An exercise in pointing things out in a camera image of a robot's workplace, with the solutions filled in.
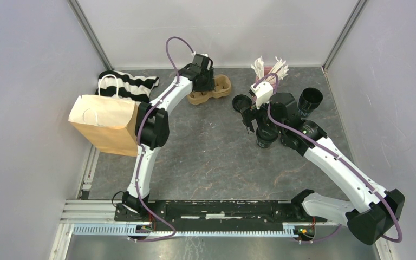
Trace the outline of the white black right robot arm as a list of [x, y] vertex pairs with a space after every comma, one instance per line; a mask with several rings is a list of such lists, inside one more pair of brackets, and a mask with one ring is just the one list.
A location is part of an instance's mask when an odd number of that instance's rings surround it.
[[347, 196], [347, 200], [339, 200], [304, 190], [292, 200], [291, 214], [296, 220], [312, 216], [336, 222], [367, 245], [387, 238], [387, 232], [395, 228], [397, 237], [392, 242], [402, 242], [399, 219], [405, 196], [365, 175], [319, 125], [301, 117], [293, 95], [277, 93], [262, 103], [237, 95], [232, 106], [247, 130], [255, 133], [258, 146], [267, 148], [279, 140], [321, 169]]

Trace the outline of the black paper coffee cup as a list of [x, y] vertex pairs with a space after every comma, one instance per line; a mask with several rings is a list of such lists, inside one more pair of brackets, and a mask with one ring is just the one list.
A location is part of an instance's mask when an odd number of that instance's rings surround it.
[[278, 139], [278, 134], [275, 132], [268, 132], [263, 129], [256, 130], [256, 144], [260, 148], [268, 148], [273, 142]]

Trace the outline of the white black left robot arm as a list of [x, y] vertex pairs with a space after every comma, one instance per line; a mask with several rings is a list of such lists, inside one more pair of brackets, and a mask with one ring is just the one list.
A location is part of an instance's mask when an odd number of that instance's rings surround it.
[[213, 61], [206, 54], [194, 54], [193, 61], [179, 71], [173, 82], [158, 97], [138, 107], [136, 140], [138, 153], [132, 181], [122, 195], [119, 209], [128, 210], [134, 220], [148, 215], [150, 178], [160, 149], [170, 135], [169, 115], [179, 102], [193, 91], [215, 88]]

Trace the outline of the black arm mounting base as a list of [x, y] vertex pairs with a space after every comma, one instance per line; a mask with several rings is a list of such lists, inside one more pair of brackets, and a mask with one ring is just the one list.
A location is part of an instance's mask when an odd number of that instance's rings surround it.
[[115, 221], [143, 222], [152, 231], [278, 231], [283, 223], [327, 222], [289, 200], [155, 200], [147, 202], [148, 215], [140, 219], [118, 204]]

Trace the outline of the brown cardboard cup carrier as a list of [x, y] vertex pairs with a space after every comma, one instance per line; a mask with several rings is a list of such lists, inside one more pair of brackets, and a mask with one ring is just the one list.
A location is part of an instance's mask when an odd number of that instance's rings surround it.
[[191, 92], [187, 99], [192, 105], [206, 103], [209, 99], [218, 99], [228, 96], [232, 91], [232, 83], [224, 74], [214, 76], [214, 90], [208, 92]]

